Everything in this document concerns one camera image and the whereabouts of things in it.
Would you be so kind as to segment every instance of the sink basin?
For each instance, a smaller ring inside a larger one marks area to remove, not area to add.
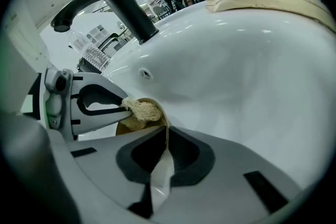
[[[155,24],[103,73],[134,98],[156,99],[172,125],[243,144],[301,188],[334,150],[336,39],[277,10],[210,13],[205,3]]]

